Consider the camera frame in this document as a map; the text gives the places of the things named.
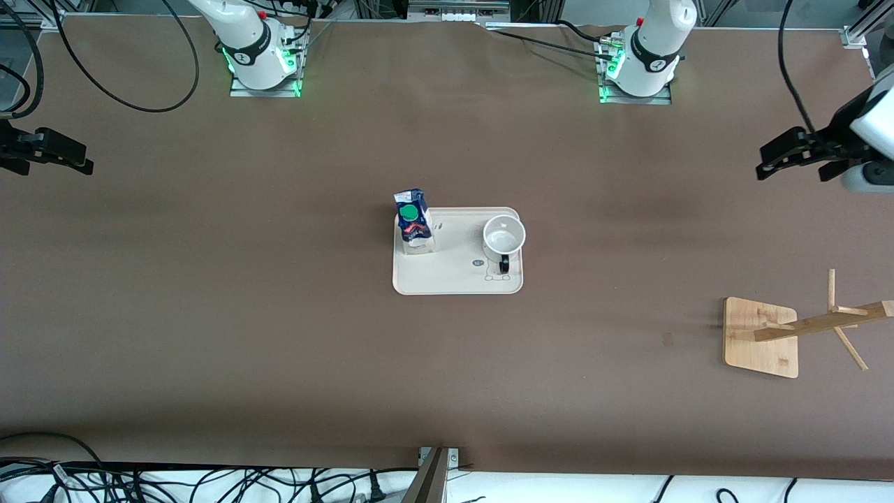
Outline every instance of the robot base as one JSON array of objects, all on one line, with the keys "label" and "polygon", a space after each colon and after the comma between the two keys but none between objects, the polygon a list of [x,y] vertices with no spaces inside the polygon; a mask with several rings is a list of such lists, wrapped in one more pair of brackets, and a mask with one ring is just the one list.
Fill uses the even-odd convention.
[{"label": "robot base", "polygon": [[[621,40],[623,33],[615,31],[605,41]],[[622,44],[603,44],[600,42],[593,43],[593,49],[597,54],[608,54],[612,56],[618,55],[618,51],[622,50],[619,45]],[[599,84],[599,102],[600,103],[625,103],[634,105],[670,105],[671,104],[671,86],[665,84],[662,90],[654,96],[645,98],[630,95],[607,77],[609,67],[613,65],[612,61],[596,58],[596,79]]]},{"label": "robot base", "polygon": [[[289,25],[283,25],[285,32],[284,37],[290,38],[295,36],[295,28]],[[283,51],[294,52],[295,54],[283,53],[283,64],[294,66],[297,68],[295,72],[287,75],[285,79],[278,85],[267,90],[253,90],[246,87],[233,73],[232,82],[230,83],[230,96],[232,97],[248,97],[248,98],[300,98],[301,88],[304,84],[304,67],[308,60],[308,43],[310,41],[310,30],[303,37],[295,40],[287,46],[283,46]]]}]

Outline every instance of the black cable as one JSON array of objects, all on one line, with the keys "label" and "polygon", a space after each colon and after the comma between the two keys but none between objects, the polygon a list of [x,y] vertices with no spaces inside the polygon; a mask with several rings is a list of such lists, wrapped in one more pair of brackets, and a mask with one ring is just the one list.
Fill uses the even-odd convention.
[{"label": "black cable", "polygon": [[571,23],[568,22],[568,21],[565,21],[565,20],[560,19],[560,20],[556,21],[556,22],[553,23],[553,24],[557,24],[557,25],[559,25],[559,26],[567,26],[567,27],[571,28],[571,31],[574,31],[575,35],[577,35],[578,37],[581,37],[581,38],[584,39],[584,40],[589,40],[589,41],[591,41],[591,42],[598,42],[598,41],[599,41],[599,37],[591,37],[590,35],[587,35],[587,34],[584,33],[583,31],[581,31],[577,26],[571,24]]},{"label": "black cable", "polygon": [[46,469],[39,467],[30,467],[30,468],[18,468],[16,470],[11,470],[9,472],[5,472],[2,476],[0,476],[0,483],[11,481],[12,479],[18,479],[19,477],[25,477],[28,475],[39,475],[41,473],[46,473]]},{"label": "black cable", "polygon": [[[379,474],[382,474],[382,473],[392,473],[392,472],[417,472],[417,471],[418,471],[418,469],[416,469],[416,468],[386,468],[386,469],[384,469],[384,470],[375,470],[375,474],[376,474],[376,475],[379,475]],[[332,478],[348,477],[348,480],[347,480],[346,482],[342,482],[342,483],[340,483],[340,484],[335,484],[333,487],[329,488],[328,490],[325,490],[325,491],[321,492],[321,493],[320,493],[320,499],[316,499],[316,500],[311,499],[311,500],[310,500],[310,503],[320,503],[321,498],[322,498],[323,496],[325,496],[325,495],[327,495],[327,494],[333,492],[334,490],[339,489],[339,488],[342,487],[342,486],[345,486],[345,485],[348,485],[348,484],[350,484],[350,483],[356,482],[356,481],[358,481],[358,480],[360,480],[360,479],[364,479],[364,478],[366,478],[366,477],[368,477],[368,476],[369,476],[369,473],[363,473],[363,474],[360,474],[360,475],[355,475],[355,476],[353,476],[353,477],[351,477],[350,475],[333,475]]]},{"label": "black cable", "polygon": [[[5,439],[11,438],[11,437],[18,437],[20,435],[21,434],[9,435],[7,437],[0,437],[0,440],[5,440]],[[41,466],[41,467],[45,468],[46,471],[49,472],[50,475],[52,475],[53,480],[55,481],[55,484],[50,488],[50,491],[48,491],[47,494],[44,496],[44,499],[49,498],[50,494],[52,494],[54,496],[52,497],[51,501],[55,500],[55,490],[58,488],[62,488],[62,490],[65,492],[65,498],[68,500],[68,503],[73,503],[72,492],[70,490],[76,490],[76,489],[69,488],[68,486],[65,485],[65,481],[62,479],[62,477],[60,477],[59,474],[56,473],[55,470],[53,470],[53,462],[44,461],[44,460],[41,460],[41,459],[35,458],[35,457],[20,457],[20,458],[5,457],[4,459],[7,459],[7,460],[12,459],[12,460],[15,460],[16,463],[21,463],[24,465]]]},{"label": "black cable", "polygon": [[284,481],[283,479],[274,477],[274,476],[271,475],[270,473],[265,474],[263,478],[265,478],[265,479],[269,479],[269,480],[271,480],[271,481],[273,481],[273,482],[276,482],[276,483],[278,483],[278,484],[281,484],[281,485],[284,485],[284,486],[287,486],[287,487],[292,487],[292,488],[298,488],[298,487],[300,487],[301,485],[306,484],[306,482],[298,482],[298,480],[295,478],[295,472],[294,472],[294,470],[290,470],[289,473],[291,473],[291,482],[289,482],[289,481]]},{"label": "black cable", "polygon": [[298,499],[298,496],[301,494],[301,492],[302,492],[302,491],[304,490],[304,488],[306,488],[307,486],[311,486],[311,487],[313,487],[313,486],[317,485],[319,482],[324,482],[324,481],[331,480],[332,478],[337,478],[337,476],[335,476],[335,477],[328,477],[328,478],[324,479],[323,481],[318,481],[318,480],[316,479],[316,477],[322,475],[324,472],[327,472],[327,471],[328,471],[328,469],[323,469],[323,470],[320,470],[319,473],[318,473],[318,472],[316,471],[316,468],[315,468],[315,469],[310,473],[310,478],[309,478],[306,482],[303,482],[303,483],[302,483],[301,487],[298,488],[298,490],[296,490],[295,493],[291,495],[291,498],[289,498],[289,501],[287,501],[286,503],[293,503],[296,499]]},{"label": "black cable", "polygon": [[721,499],[721,495],[723,494],[729,494],[732,497],[733,503],[738,503],[738,498],[736,498],[736,495],[733,494],[731,490],[725,487],[721,487],[717,490],[717,492],[714,493],[714,497],[717,499],[717,503],[724,503],[723,499]]},{"label": "black cable", "polygon": [[[202,482],[202,483],[209,483],[209,482],[219,481],[219,480],[223,479],[224,477],[229,477],[229,476],[230,476],[231,474],[233,474],[234,472],[235,472],[235,470],[233,470],[233,472],[230,472],[230,473],[224,473],[223,475],[220,475],[220,476],[218,476],[218,477],[215,477],[214,479],[208,479],[208,480],[206,480],[206,481],[204,481],[204,482]],[[143,483],[150,482],[152,485],[180,485],[180,486],[185,486],[185,487],[193,487],[193,486],[196,485],[196,484],[190,484],[189,482],[175,482],[175,481],[147,481],[146,479],[142,479],[142,481],[143,481]]]},{"label": "black cable", "polygon": [[215,470],[211,470],[211,471],[208,472],[208,473],[205,473],[204,475],[202,475],[201,477],[199,477],[198,481],[196,482],[196,485],[193,486],[193,488],[192,488],[192,492],[190,493],[190,501],[189,501],[189,503],[193,503],[193,501],[195,501],[195,499],[196,499],[196,492],[198,491],[198,486],[202,485],[202,484],[205,483],[205,482],[208,482],[208,481],[206,481],[206,479],[207,479],[208,477],[210,477],[211,475],[213,475],[213,474],[215,474],[215,473],[220,473],[220,472],[222,472],[222,471],[224,471],[224,470],[231,470],[227,475],[232,475],[232,474],[236,473],[236,471],[237,471],[236,469],[233,469],[233,468],[217,468],[217,469],[215,469]]},{"label": "black cable", "polygon": [[273,487],[270,487],[270,486],[268,486],[267,484],[265,484],[265,483],[263,483],[263,482],[260,482],[260,481],[255,482],[255,484],[257,484],[257,485],[259,485],[259,486],[261,486],[261,487],[263,487],[263,488],[266,488],[266,489],[269,489],[269,490],[273,491],[273,492],[276,494],[276,501],[277,501],[277,503],[283,503],[283,495],[280,493],[280,491],[279,491],[278,489],[273,488]]},{"label": "black cable", "polygon": [[660,491],[658,491],[658,498],[655,498],[655,500],[652,503],[661,503],[662,498],[664,498],[664,492],[668,489],[668,486],[671,485],[672,480],[673,480],[673,475],[669,475],[667,480],[664,481],[664,484],[662,485],[662,489]]},{"label": "black cable", "polygon": [[[311,479],[316,478],[315,473],[316,473],[316,470],[314,470],[313,472],[310,473]],[[323,497],[320,496],[320,489],[316,486],[316,483],[314,483],[314,485],[310,486],[310,500],[311,501],[319,501],[320,503],[323,502]]]},{"label": "black cable", "polygon": [[332,3],[334,0],[327,0],[327,2],[320,7],[320,19],[325,19],[329,17],[329,14],[333,13]]},{"label": "black cable", "polygon": [[274,470],[273,468],[266,468],[264,470],[256,470],[254,478],[251,479],[250,482],[246,482],[242,485],[242,489],[239,491],[239,495],[237,495],[236,498],[233,500],[233,503],[241,503],[242,499],[245,497],[245,493],[249,490],[249,488],[252,485],[258,483],[258,481],[260,481],[261,478],[264,477],[264,475],[272,472],[273,470]]},{"label": "black cable", "polygon": [[791,492],[791,488],[795,487],[796,483],[797,483],[797,477],[795,477],[794,479],[791,480],[791,482],[789,482],[789,486],[787,488],[785,488],[785,496],[782,497],[782,503],[789,503],[789,493]]},{"label": "black cable", "polygon": [[90,497],[93,498],[93,501],[94,501],[95,503],[99,503],[99,498],[97,498],[97,495],[93,493],[93,491],[96,490],[96,488],[91,488],[91,487],[89,487],[89,486],[88,486],[83,480],[81,480],[79,477],[69,477],[69,479],[74,479],[75,481],[77,481],[77,483],[79,483],[80,486],[81,486],[82,488],[84,488],[84,489],[83,489],[84,491],[89,492]]},{"label": "black cable", "polygon": [[44,494],[44,497],[40,499],[39,503],[53,503],[55,501],[55,492],[59,489],[59,484],[53,484],[50,486],[50,489]]},{"label": "black cable", "polygon": [[610,56],[610,55],[606,55],[606,54],[597,54],[597,53],[593,53],[593,52],[590,52],[590,51],[582,51],[582,50],[580,50],[580,49],[575,49],[575,48],[572,48],[572,47],[560,46],[560,45],[558,45],[558,44],[553,44],[553,43],[551,43],[551,42],[544,42],[543,40],[537,40],[536,38],[522,37],[521,35],[516,35],[515,33],[507,33],[507,32],[505,32],[505,31],[493,30],[493,32],[494,32],[494,33],[499,33],[500,35],[503,35],[503,36],[505,36],[505,37],[517,38],[517,39],[519,39],[519,40],[525,40],[525,41],[527,41],[527,42],[533,42],[533,43],[535,43],[535,44],[540,44],[541,46],[553,47],[553,48],[556,48],[556,49],[559,49],[559,50],[568,51],[568,52],[570,52],[570,53],[582,54],[582,55],[588,55],[588,56],[592,56],[592,57],[595,57],[595,58],[598,58],[598,59],[611,60],[611,56]]},{"label": "black cable", "polygon": [[150,498],[156,499],[155,496],[151,492],[145,492],[142,489],[143,484],[146,484],[149,488],[151,488],[153,490],[157,490],[158,492],[162,493],[165,497],[168,498],[168,501],[170,501],[170,503],[177,503],[177,498],[175,498],[173,496],[173,494],[171,494],[165,488],[160,487],[160,485],[157,482],[143,480],[142,477],[139,476],[139,472],[134,471],[133,480],[134,480],[134,486],[136,488],[139,488],[140,493],[143,494],[144,496],[148,496]]},{"label": "black cable", "polygon": [[[20,438],[20,437],[50,437],[50,438],[55,438],[55,439],[68,440],[70,442],[77,444],[78,447],[82,448],[85,452],[87,452],[87,454],[97,464],[97,468],[99,468],[100,470],[103,470],[103,471],[105,470],[105,466],[103,465],[102,460],[99,459],[99,456],[97,455],[97,453],[92,448],[90,448],[90,446],[88,446],[83,440],[73,437],[72,435],[67,435],[65,433],[56,433],[54,431],[23,431],[21,433],[13,433],[11,435],[5,435],[3,437],[0,437],[0,441],[8,440],[8,439],[16,439],[16,438]],[[59,480],[59,483],[62,485],[63,490],[65,491],[65,494],[68,497],[68,499],[71,499],[71,494],[69,493],[68,486],[65,485],[63,483],[63,481],[61,481],[61,480]],[[108,496],[109,496],[109,491],[106,490],[106,498],[107,499],[108,499]]]},{"label": "black cable", "polygon": [[31,97],[31,85],[28,84],[28,81],[26,81],[24,77],[19,75],[15,70],[10,68],[9,66],[6,66],[5,64],[0,64],[0,71],[9,73],[9,75],[16,81],[19,81],[21,86],[24,88],[24,92],[22,92],[21,98],[19,98],[19,100],[16,101],[15,104],[13,104],[11,107],[3,111],[4,113],[15,112],[16,110],[21,108],[26,101],[28,101],[28,98]]},{"label": "black cable", "polygon": [[296,36],[293,37],[293,38],[287,38],[287,39],[285,39],[285,43],[286,43],[286,44],[290,44],[290,43],[294,42],[295,40],[301,40],[302,37],[304,37],[305,35],[307,35],[307,34],[308,34],[308,30],[310,30],[310,23],[311,23],[311,20],[312,20],[312,18],[308,18],[308,22],[304,25],[304,28],[303,28],[303,30],[301,30],[301,34],[300,34],[300,35],[296,35]]},{"label": "black cable", "polygon": [[369,503],[379,503],[387,498],[379,485],[379,478],[375,475],[374,470],[369,471]]},{"label": "black cable", "polygon": [[240,481],[236,482],[235,485],[233,485],[230,489],[228,489],[228,490],[223,494],[223,496],[221,496],[221,497],[217,500],[217,503],[224,503],[224,499],[226,499],[227,496],[230,496],[230,493],[233,492],[233,491],[235,491],[236,488],[238,488],[239,486],[243,485],[243,484],[245,483],[245,481],[246,481],[248,478],[249,478],[249,475],[246,474],[246,476],[244,476]]},{"label": "black cable", "polygon": [[80,62],[80,59],[78,59],[78,56],[74,54],[74,50],[72,49],[72,44],[69,43],[68,37],[65,35],[65,30],[63,29],[63,26],[62,26],[63,25],[62,17],[59,15],[57,1],[58,0],[51,0],[51,3],[53,4],[53,7],[54,7],[51,10],[53,11],[53,19],[55,19],[56,27],[57,27],[57,29],[59,29],[59,37],[62,38],[62,43],[65,45],[65,50],[68,51],[68,55],[72,57],[72,61],[76,65],[78,65],[80,72],[83,73],[84,76],[87,77],[87,79],[91,83],[93,83],[94,86],[97,87],[97,89],[103,91],[103,93],[106,96],[108,96],[111,99],[114,99],[118,103],[121,103],[125,107],[132,108],[134,110],[139,110],[140,112],[147,112],[150,114],[161,114],[163,112],[170,112],[172,110],[176,110],[177,108],[182,107],[183,104],[185,104],[187,101],[190,100],[190,98],[192,98],[193,93],[196,92],[196,88],[198,87],[198,53],[196,52],[195,44],[192,43],[192,37],[190,37],[190,33],[186,30],[186,27],[183,26],[183,21],[180,20],[180,16],[177,15],[177,12],[171,7],[171,4],[169,4],[167,0],[161,0],[161,2],[162,2],[162,4],[164,4],[165,7],[167,7],[168,12],[171,13],[171,15],[173,16],[173,19],[175,21],[177,21],[177,25],[180,26],[180,29],[183,32],[183,36],[186,37],[186,41],[189,42],[189,44],[190,44],[190,51],[192,51],[192,61],[196,67],[196,76],[192,81],[192,87],[190,88],[190,92],[186,93],[186,96],[184,96],[177,103],[175,103],[169,107],[163,107],[163,108],[140,107],[138,105],[134,105],[128,101],[125,101],[121,98],[118,98],[117,96],[115,96],[115,94],[112,93],[112,91],[103,87],[103,85],[100,84],[99,81],[97,81],[93,77],[93,75],[91,75],[90,72],[87,71],[87,68],[84,66],[83,63]]},{"label": "black cable", "polygon": [[797,89],[795,89],[795,84],[792,83],[791,77],[789,77],[789,70],[785,66],[785,49],[783,48],[783,37],[785,35],[785,23],[789,19],[789,11],[791,10],[791,5],[794,0],[788,0],[785,3],[785,8],[782,10],[782,21],[780,21],[780,32],[779,32],[779,43],[777,46],[779,52],[779,60],[780,60],[780,71],[782,72],[782,79],[785,81],[786,87],[789,88],[789,93],[791,93],[791,97],[795,99],[795,105],[797,105],[797,111],[801,113],[801,117],[804,118],[804,124],[807,125],[807,130],[810,134],[816,134],[816,128],[814,128],[814,122],[810,120],[810,115],[807,113],[807,109],[804,107],[804,102],[801,101],[801,95],[798,94]]},{"label": "black cable", "polygon": [[732,9],[733,7],[736,6],[736,4],[738,4],[738,0],[734,0],[731,4],[727,5],[727,8],[723,9],[722,13],[717,14],[717,19],[714,20],[714,24],[712,24],[711,26],[717,26],[717,23],[720,22],[721,17],[723,17],[723,14],[728,13],[730,11],[730,9]]},{"label": "black cable", "polygon": [[13,111],[10,113],[10,116],[13,119],[19,119],[34,112],[34,110],[37,109],[38,105],[40,105],[40,99],[44,96],[44,59],[40,57],[38,42],[34,39],[34,35],[31,34],[31,30],[28,29],[28,26],[25,24],[25,22],[21,20],[19,14],[17,14],[12,7],[8,7],[6,5],[6,2],[0,2],[0,12],[7,13],[9,14],[9,17],[13,18],[15,25],[19,27],[19,31],[21,31],[22,35],[25,36],[25,39],[28,40],[28,46],[31,49],[31,54],[34,55],[34,69],[37,74],[34,83],[34,99],[32,99],[28,107],[21,112],[16,112],[16,107],[14,107]]}]

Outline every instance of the wooden peg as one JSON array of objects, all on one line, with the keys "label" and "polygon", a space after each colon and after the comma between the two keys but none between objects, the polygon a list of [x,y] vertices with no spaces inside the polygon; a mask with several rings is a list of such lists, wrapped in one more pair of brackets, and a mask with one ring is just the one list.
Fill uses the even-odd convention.
[{"label": "wooden peg", "polygon": [[829,269],[829,301],[827,302],[829,312],[835,307],[835,269]]},{"label": "wooden peg", "polygon": [[865,309],[857,309],[856,307],[844,307],[839,305],[833,305],[830,309],[830,312],[845,312],[847,314],[855,314],[857,316],[869,316],[869,311]]},{"label": "wooden peg", "polygon": [[835,335],[837,335],[839,337],[839,341],[841,341],[841,344],[843,344],[845,346],[845,348],[847,348],[848,353],[850,354],[850,357],[854,359],[854,362],[856,362],[857,366],[860,367],[860,370],[868,371],[869,366],[866,365],[866,362],[864,362],[863,358],[860,357],[860,353],[858,353],[856,351],[856,349],[854,348],[854,345],[850,344],[850,340],[848,340],[848,336],[844,335],[844,330],[842,330],[841,327],[835,327],[834,330],[835,330]]}]

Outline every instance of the wooden mug stand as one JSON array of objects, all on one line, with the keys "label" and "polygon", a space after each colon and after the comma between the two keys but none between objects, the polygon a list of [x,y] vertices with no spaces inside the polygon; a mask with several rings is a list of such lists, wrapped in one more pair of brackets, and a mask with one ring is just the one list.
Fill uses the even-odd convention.
[{"label": "wooden mug stand", "polygon": [[797,377],[797,338],[834,330],[860,369],[869,367],[850,344],[843,328],[894,317],[894,301],[860,307],[835,303],[835,269],[829,269],[829,312],[799,320],[795,310],[728,297],[723,304],[723,361],[733,367],[776,376]]}]

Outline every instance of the wooden pole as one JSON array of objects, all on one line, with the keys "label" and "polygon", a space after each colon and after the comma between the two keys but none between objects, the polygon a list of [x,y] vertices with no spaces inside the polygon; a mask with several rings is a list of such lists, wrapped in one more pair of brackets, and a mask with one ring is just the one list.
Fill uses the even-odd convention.
[{"label": "wooden pole", "polygon": [[869,366],[866,365],[866,362],[863,361],[863,358],[860,357],[860,353],[856,351],[854,345],[850,344],[850,340],[848,340],[848,336],[844,335],[844,330],[840,327],[835,327],[835,335],[839,337],[839,341],[843,344],[850,354],[850,357],[854,359],[854,362],[860,367],[861,371],[868,371]]},{"label": "wooden pole", "polygon": [[867,321],[884,320],[885,318],[894,317],[894,301],[881,301],[879,303],[871,303],[860,306],[857,309],[866,311],[865,316],[859,314],[850,314],[847,312],[830,312],[805,318],[803,320],[792,321],[787,323],[794,330],[779,328],[761,328],[755,330],[755,341],[772,341],[785,337],[799,337],[816,332],[824,332],[832,330],[836,327],[845,325],[853,325],[856,323],[866,323]]},{"label": "wooden pole", "polygon": [[829,301],[827,305],[829,306],[827,311],[832,312],[832,308],[835,307],[835,269],[829,269]]}]

